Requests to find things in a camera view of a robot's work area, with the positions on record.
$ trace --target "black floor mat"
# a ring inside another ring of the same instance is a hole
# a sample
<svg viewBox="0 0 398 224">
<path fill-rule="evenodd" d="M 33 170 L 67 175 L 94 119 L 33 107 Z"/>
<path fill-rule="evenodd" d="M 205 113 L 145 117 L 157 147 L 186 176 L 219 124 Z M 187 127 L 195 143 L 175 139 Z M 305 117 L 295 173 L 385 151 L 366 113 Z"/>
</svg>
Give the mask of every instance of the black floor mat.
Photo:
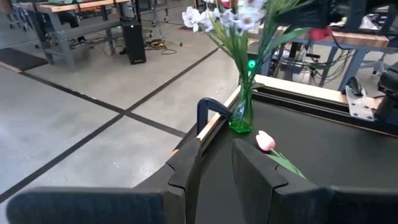
<svg viewBox="0 0 398 224">
<path fill-rule="evenodd" d="M 48 63 L 46 59 L 12 48 L 0 49 L 0 62 L 21 71 L 26 71 Z"/>
</svg>

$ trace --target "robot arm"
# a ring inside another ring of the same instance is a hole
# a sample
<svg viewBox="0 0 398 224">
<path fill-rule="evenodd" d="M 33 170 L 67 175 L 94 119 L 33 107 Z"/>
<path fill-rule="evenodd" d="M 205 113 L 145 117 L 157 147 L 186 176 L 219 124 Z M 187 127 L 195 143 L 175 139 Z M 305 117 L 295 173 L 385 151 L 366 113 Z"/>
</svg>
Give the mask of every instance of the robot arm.
<svg viewBox="0 0 398 224">
<path fill-rule="evenodd" d="M 303 27 L 325 28 L 332 22 L 339 22 L 347 17 L 345 31 L 360 27 L 362 18 L 372 9 L 393 5 L 397 0 L 300 0 L 302 6 L 279 14 L 276 20 L 280 23 Z"/>
<path fill-rule="evenodd" d="M 359 29 L 363 17 L 373 9 L 383 6 L 398 9 L 398 0 L 300 0 L 299 4 L 305 2 L 275 19 L 287 25 L 324 29 L 347 17 L 343 30 L 352 32 Z M 398 62 L 381 74 L 378 90 L 386 96 L 374 112 L 375 119 L 398 125 Z"/>
</svg>

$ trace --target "floor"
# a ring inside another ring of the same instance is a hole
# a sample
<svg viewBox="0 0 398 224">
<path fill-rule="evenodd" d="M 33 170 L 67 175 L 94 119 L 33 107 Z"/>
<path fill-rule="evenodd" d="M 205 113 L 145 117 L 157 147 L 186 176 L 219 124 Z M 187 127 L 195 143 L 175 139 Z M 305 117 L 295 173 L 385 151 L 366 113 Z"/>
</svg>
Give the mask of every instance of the floor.
<svg viewBox="0 0 398 224">
<path fill-rule="evenodd" d="M 175 43 L 168 45 L 177 51 L 173 55 L 150 50 L 146 63 L 130 65 L 126 56 L 109 55 L 100 45 L 76 55 L 76 73 L 62 60 L 23 74 L 0 67 L 0 224 L 7 223 L 7 201 L 20 190 L 137 185 L 164 164 L 195 124 L 201 98 L 229 97 L 238 71 L 206 35 L 177 30 L 186 6 L 172 1 L 169 24 L 160 24 L 163 36 Z M 150 14 L 143 20 L 149 26 Z M 10 30 L 0 17 L 0 48 L 10 46 L 43 57 L 30 34 Z M 326 51 L 315 48 L 321 61 Z M 367 60 L 380 56 L 371 52 Z M 386 63 L 393 58 L 388 55 Z M 380 94 L 370 69 L 357 77 L 368 95 Z M 336 79 L 325 88 L 339 84 Z"/>
</svg>

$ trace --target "vase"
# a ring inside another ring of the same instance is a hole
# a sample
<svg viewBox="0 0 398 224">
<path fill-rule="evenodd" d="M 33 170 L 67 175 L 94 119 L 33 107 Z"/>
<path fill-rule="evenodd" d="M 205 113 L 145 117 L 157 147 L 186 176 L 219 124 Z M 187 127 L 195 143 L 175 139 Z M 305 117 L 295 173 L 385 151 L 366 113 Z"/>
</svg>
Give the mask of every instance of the vase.
<svg viewBox="0 0 398 224">
<path fill-rule="evenodd" d="M 242 85 L 238 104 L 230 117 L 229 127 L 237 133 L 250 133 L 253 129 L 253 107 L 251 104 L 251 85 Z"/>
</svg>

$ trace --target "black speaker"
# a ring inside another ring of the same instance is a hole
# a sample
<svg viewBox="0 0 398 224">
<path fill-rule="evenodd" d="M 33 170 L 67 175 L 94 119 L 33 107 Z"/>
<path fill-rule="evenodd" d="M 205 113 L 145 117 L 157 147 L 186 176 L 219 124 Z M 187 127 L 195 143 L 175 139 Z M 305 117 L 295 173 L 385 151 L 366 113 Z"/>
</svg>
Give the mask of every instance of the black speaker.
<svg viewBox="0 0 398 224">
<path fill-rule="evenodd" d="M 144 38 L 142 37 L 141 24 L 135 18 L 131 17 L 120 18 L 120 23 L 123 31 L 126 53 L 130 63 L 132 65 L 145 63 L 147 58 L 145 56 L 145 45 Z"/>
</svg>

